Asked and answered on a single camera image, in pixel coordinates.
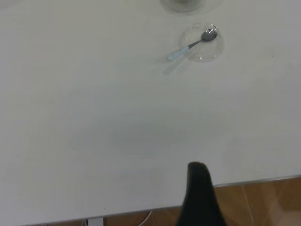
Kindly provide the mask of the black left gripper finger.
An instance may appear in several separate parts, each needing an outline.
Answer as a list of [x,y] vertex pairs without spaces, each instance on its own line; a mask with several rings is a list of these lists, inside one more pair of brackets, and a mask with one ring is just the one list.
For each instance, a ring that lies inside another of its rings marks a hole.
[[207,166],[188,164],[186,194],[177,226],[225,226]]

